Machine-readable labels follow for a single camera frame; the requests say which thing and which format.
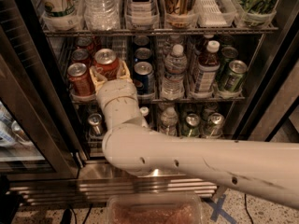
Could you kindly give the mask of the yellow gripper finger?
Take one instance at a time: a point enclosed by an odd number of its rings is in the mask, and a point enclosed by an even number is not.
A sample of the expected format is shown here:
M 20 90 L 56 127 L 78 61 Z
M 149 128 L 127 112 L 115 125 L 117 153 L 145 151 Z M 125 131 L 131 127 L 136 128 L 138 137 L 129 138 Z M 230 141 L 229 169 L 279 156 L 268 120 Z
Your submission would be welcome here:
M 122 59 L 119 59 L 119 69 L 117 73 L 117 79 L 127 80 L 128 82 L 132 81 L 129 68 L 126 62 Z
M 95 88 L 95 91 L 99 91 L 103 85 L 107 82 L 107 78 L 97 72 L 96 68 L 92 66 L 90 68 L 90 76 Z

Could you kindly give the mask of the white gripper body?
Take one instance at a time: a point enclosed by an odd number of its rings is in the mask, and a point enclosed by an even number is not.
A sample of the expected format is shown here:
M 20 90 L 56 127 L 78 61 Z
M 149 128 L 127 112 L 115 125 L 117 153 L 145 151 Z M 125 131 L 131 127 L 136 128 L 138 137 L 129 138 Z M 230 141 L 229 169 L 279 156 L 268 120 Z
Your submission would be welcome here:
M 109 130 L 123 123 L 149 127 L 140 112 L 137 91 L 133 83 L 124 79 L 110 80 L 99 89 L 96 100 Z

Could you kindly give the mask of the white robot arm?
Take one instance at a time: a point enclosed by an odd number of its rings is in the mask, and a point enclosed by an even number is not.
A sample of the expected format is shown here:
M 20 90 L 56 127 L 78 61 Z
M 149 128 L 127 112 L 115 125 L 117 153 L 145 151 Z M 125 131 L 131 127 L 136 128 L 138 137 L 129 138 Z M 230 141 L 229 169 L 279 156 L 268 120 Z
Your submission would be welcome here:
M 137 92 L 128 79 L 96 89 L 107 132 L 102 150 L 113 166 L 132 175 L 176 170 L 273 203 L 299 209 L 299 145 L 175 137 L 143 125 Z

